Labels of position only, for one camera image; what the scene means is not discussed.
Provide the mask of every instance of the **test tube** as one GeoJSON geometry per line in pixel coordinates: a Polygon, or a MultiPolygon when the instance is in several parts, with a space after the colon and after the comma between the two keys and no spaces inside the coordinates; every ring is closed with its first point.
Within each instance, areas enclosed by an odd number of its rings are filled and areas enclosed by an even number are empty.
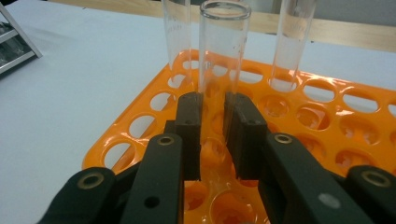
{"type": "Polygon", "coordinates": [[[270,77],[270,85],[277,91],[292,91],[294,88],[316,4],[317,0],[282,1],[270,77]]]}
{"type": "Polygon", "coordinates": [[[163,23],[165,28],[169,68],[172,80],[184,75],[186,82],[191,79],[191,15],[190,0],[162,0],[163,23]],[[177,68],[184,68],[184,74],[177,68]]]}
{"type": "Polygon", "coordinates": [[[222,133],[227,138],[226,119],[231,118],[233,111],[224,111],[225,93],[236,93],[251,9],[242,2],[206,1],[200,10],[198,88],[207,108],[202,115],[201,136],[205,138],[210,133],[209,125],[222,113],[222,133]]]}

